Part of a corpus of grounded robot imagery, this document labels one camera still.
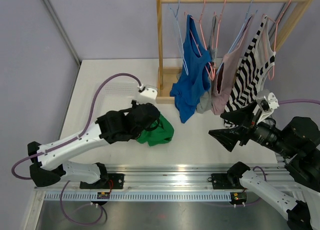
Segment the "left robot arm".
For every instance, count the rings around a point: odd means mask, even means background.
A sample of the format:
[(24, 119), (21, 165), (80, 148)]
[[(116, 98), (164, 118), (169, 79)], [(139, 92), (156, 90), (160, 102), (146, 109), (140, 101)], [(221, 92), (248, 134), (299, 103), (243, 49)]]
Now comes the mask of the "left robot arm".
[(131, 108), (109, 111), (97, 118), (80, 134), (50, 144), (31, 142), (27, 146), (32, 161), (30, 177), (37, 187), (62, 180), (79, 182), (81, 189), (108, 189), (112, 184), (104, 164), (76, 163), (70, 159), (95, 148), (137, 139), (143, 131), (159, 126), (160, 115), (151, 103), (132, 102)]

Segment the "blue tank top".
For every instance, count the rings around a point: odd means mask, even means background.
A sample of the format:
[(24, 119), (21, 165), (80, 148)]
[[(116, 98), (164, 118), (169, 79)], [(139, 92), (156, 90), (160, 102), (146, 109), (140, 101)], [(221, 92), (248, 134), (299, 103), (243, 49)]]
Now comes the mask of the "blue tank top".
[[(192, 31), (195, 37), (202, 56), (198, 53), (190, 31)], [(201, 96), (211, 86), (207, 71), (205, 70), (205, 63), (211, 62), (211, 56), (201, 43), (191, 15), (188, 15), (186, 20), (186, 35), (183, 49), (189, 75), (187, 76), (185, 71), (182, 70), (178, 81), (172, 85), (169, 95), (174, 97), (174, 105), (179, 111), (181, 123), (186, 123), (195, 113)]]

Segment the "green tank top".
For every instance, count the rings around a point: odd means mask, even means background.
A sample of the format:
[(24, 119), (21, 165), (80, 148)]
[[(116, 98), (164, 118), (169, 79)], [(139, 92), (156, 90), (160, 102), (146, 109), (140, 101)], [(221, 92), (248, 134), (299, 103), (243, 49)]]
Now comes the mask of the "green tank top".
[(157, 122), (154, 122), (151, 127), (156, 127), (156, 129), (152, 131), (144, 130), (140, 137), (136, 139), (138, 143), (147, 143), (148, 146), (153, 147), (169, 143), (172, 140), (175, 130), (162, 114), (160, 114), (159, 124), (157, 125)]

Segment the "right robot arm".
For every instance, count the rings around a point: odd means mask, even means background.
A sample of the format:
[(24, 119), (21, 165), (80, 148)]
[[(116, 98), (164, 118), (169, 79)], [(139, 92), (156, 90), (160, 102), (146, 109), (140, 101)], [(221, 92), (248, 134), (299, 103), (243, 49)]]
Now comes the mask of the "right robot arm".
[(209, 178), (214, 189), (252, 191), (272, 206), (290, 229), (319, 229), (320, 227), (320, 130), (308, 117), (294, 117), (279, 130), (270, 118), (274, 107), (266, 101), (221, 114), (234, 124), (233, 128), (210, 130), (226, 150), (253, 141), (273, 151), (284, 164), (268, 167), (266, 181), (252, 168), (237, 162), (225, 173), (213, 173)]

